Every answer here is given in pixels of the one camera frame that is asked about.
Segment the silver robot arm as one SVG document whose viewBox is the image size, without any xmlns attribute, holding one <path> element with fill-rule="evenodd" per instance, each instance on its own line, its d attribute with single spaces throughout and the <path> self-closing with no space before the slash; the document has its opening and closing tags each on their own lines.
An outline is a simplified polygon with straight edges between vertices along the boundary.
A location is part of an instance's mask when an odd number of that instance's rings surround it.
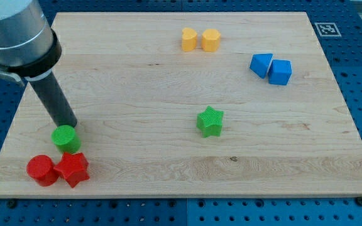
<svg viewBox="0 0 362 226">
<path fill-rule="evenodd" d="M 0 78 L 23 85 L 47 77 L 61 46 L 38 0 L 0 0 Z"/>
</svg>

